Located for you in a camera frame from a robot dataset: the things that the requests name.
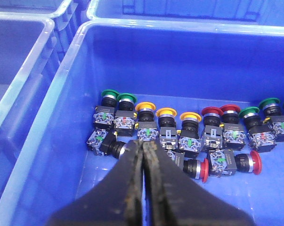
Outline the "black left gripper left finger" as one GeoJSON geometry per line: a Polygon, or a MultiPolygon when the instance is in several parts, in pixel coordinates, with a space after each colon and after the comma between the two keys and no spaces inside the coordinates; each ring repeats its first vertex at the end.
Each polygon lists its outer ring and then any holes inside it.
{"type": "Polygon", "coordinates": [[[125,153],[93,189],[51,215],[48,226],[141,226],[143,151],[128,142],[125,153]]]}

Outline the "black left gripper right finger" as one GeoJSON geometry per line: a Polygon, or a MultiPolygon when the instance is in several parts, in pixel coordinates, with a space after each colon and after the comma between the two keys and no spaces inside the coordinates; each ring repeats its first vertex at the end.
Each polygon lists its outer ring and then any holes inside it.
{"type": "Polygon", "coordinates": [[[157,141],[141,143],[152,226],[253,226],[243,210],[192,181],[157,141]]]}

